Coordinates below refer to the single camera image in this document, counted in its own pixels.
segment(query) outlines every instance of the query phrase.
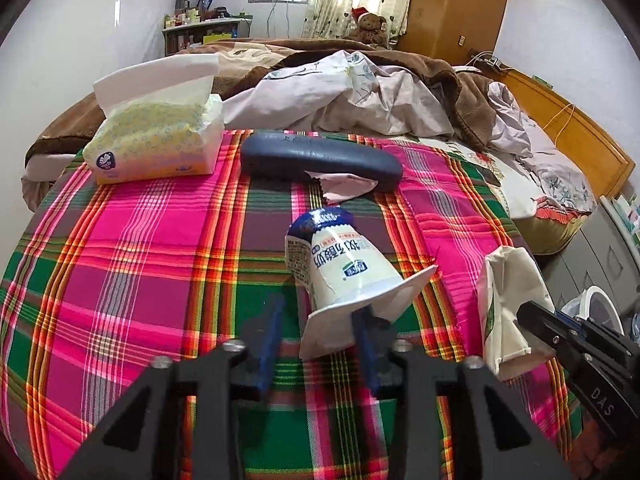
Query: white duvet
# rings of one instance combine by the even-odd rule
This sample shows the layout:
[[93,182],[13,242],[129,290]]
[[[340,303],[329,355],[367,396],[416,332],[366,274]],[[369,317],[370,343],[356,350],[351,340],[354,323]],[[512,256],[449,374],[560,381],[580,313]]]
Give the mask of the white duvet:
[[497,113],[491,146],[516,156],[536,175],[544,195],[559,206],[593,211],[596,202],[584,173],[520,109],[509,89],[503,83],[492,82],[488,99]]
[[341,50],[268,74],[224,101],[225,126],[418,137],[451,135],[440,102],[412,72]]
[[533,181],[529,171],[519,165],[513,155],[495,150],[480,155],[458,140],[445,137],[420,139],[420,143],[440,148],[444,152],[457,153],[468,162],[491,171],[500,181],[500,186],[487,185],[512,220],[536,215],[536,199],[545,194]]

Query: white paper bag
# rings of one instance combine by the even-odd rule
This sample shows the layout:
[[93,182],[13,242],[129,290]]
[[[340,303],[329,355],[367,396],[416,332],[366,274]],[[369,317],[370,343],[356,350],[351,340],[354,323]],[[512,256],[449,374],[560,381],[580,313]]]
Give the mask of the white paper bag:
[[501,380],[533,370],[553,350],[518,326],[516,314],[527,301],[554,312],[535,261],[524,248],[502,246],[484,258],[478,281],[478,309],[484,360]]

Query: white wall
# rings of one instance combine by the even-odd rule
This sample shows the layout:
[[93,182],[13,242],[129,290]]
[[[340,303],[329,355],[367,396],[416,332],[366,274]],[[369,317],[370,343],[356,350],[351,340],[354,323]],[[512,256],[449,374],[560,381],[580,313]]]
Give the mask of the white wall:
[[161,23],[175,0],[32,0],[0,46],[0,267],[30,219],[24,155],[97,79],[164,54]]
[[[508,0],[495,52],[551,83],[640,166],[640,60],[601,0]],[[640,170],[630,184],[640,189]]]
[[[190,0],[191,5],[195,5],[198,0]],[[237,15],[244,10],[247,14],[254,16],[251,25],[251,36],[253,38],[286,38],[287,37],[287,13],[289,15],[289,38],[300,38],[302,27],[305,21],[306,5],[278,3],[273,9],[270,4],[250,4],[249,0],[213,0],[211,9],[214,7],[226,7],[231,13]],[[273,14],[269,19],[270,32],[267,34],[267,18],[273,9]]]

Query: wooden wardrobe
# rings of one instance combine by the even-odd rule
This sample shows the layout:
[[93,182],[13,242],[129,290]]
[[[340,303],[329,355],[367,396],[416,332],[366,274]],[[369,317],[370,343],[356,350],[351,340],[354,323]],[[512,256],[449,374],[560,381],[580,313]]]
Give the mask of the wooden wardrobe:
[[507,0],[411,0],[396,49],[461,65],[471,50],[493,50]]

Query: yogurt cup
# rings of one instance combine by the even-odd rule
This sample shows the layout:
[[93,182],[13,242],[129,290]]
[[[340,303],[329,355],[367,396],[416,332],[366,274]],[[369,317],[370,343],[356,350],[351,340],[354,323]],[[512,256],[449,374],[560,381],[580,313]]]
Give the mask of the yogurt cup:
[[287,269],[303,285],[312,305],[300,358],[320,357],[353,345],[351,313],[368,304],[391,322],[420,294],[437,266],[404,280],[366,237],[353,215],[340,207],[304,213],[286,236]]

